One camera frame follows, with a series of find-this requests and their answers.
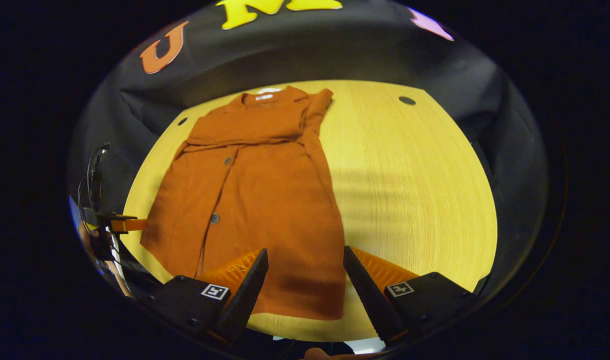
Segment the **wooden table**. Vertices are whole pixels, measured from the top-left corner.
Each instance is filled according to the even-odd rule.
[[[472,146],[447,112],[422,89],[383,82],[316,80],[265,87],[286,85],[310,94],[324,88],[334,92],[320,139],[345,243],[419,275],[438,271],[473,290],[494,260],[494,200]],[[195,121],[237,95],[179,114],[138,171],[124,214],[147,217],[163,175]],[[403,103],[401,96],[415,104]],[[133,231],[121,239],[153,276],[167,282],[172,276],[140,246],[140,234]],[[343,319],[253,314],[247,327],[312,342],[377,336],[349,279]]]

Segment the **orange shirt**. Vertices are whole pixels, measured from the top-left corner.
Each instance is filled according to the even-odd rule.
[[[344,234],[318,138],[333,93],[244,93],[195,123],[140,244],[173,276],[197,277],[267,248],[254,313],[343,316]]]

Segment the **button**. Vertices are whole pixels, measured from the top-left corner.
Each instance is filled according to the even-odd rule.
[[[211,225],[216,225],[218,223],[218,221],[220,221],[220,215],[218,215],[217,212],[214,212],[213,214],[211,214],[211,219],[209,219],[209,223]]]

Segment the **yellow table surface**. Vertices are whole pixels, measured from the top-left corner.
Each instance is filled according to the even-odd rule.
[[[438,271],[471,291],[489,274],[496,248],[494,200],[483,168],[456,123],[422,89],[361,80],[291,85],[334,92],[320,140],[334,182],[346,245],[419,275]],[[263,88],[250,89],[255,94]],[[186,109],[153,146],[136,176],[124,214],[146,218],[160,182],[195,121],[240,93]],[[416,102],[408,105],[398,98]],[[183,125],[179,121],[188,118]],[[125,246],[163,283],[172,278],[142,246]],[[347,279],[344,317],[334,321],[253,314],[248,328],[283,338],[340,342],[377,337]]]

